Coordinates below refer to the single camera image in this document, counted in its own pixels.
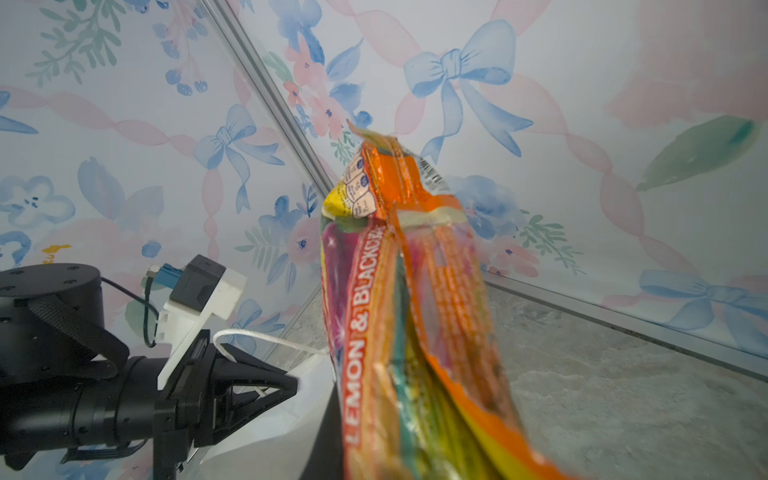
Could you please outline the orange Fox's candy bag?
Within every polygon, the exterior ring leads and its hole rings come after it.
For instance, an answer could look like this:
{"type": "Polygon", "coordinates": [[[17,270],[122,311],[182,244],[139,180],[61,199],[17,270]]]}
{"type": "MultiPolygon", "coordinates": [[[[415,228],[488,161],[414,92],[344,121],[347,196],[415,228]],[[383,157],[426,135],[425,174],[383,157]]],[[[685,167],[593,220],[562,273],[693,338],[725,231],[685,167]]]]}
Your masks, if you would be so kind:
{"type": "Polygon", "coordinates": [[[367,129],[322,208],[348,479],[558,479],[527,442],[472,229],[442,176],[367,129]]]}

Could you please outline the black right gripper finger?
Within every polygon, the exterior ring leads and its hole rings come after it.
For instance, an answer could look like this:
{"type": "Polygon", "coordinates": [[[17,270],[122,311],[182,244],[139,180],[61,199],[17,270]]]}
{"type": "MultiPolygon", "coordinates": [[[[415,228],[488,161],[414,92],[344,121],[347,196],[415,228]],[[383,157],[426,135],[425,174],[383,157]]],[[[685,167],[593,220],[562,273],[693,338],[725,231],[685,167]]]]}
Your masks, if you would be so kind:
{"type": "Polygon", "coordinates": [[[343,480],[344,447],[338,388],[334,386],[300,480],[343,480]]]}

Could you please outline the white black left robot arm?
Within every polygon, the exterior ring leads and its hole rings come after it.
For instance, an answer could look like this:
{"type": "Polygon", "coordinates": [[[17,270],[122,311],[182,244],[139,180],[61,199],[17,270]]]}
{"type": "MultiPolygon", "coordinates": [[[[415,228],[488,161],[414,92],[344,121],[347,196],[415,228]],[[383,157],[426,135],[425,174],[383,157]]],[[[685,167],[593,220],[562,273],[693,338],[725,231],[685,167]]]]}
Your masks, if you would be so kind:
{"type": "Polygon", "coordinates": [[[134,356],[105,326],[92,266],[38,264],[1,275],[1,456],[20,471],[38,453],[120,459],[153,445],[153,475],[173,479],[196,447],[218,444],[293,397],[298,381],[231,345],[206,323],[226,318],[246,283],[204,256],[173,280],[151,333],[166,358],[134,356]]]}

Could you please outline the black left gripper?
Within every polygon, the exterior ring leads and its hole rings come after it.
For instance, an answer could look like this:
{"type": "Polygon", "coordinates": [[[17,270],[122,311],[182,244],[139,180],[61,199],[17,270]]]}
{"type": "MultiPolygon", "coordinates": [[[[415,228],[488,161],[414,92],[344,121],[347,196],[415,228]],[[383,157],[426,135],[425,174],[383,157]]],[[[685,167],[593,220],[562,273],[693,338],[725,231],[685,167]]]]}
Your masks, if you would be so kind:
{"type": "Polygon", "coordinates": [[[298,379],[200,331],[155,403],[153,477],[175,479],[192,448],[212,446],[294,397],[298,379]]]}

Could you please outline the floral paper gift bag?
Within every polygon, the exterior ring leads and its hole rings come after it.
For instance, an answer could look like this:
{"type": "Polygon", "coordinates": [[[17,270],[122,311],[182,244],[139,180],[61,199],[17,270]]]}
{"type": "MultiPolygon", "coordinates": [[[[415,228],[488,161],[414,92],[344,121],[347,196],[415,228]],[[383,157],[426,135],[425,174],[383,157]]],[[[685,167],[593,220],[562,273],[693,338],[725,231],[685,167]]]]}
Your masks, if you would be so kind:
{"type": "Polygon", "coordinates": [[[206,479],[299,479],[309,458],[336,386],[329,349],[269,335],[262,338],[310,354],[288,371],[298,379],[298,391],[211,447],[199,465],[206,479]]]}

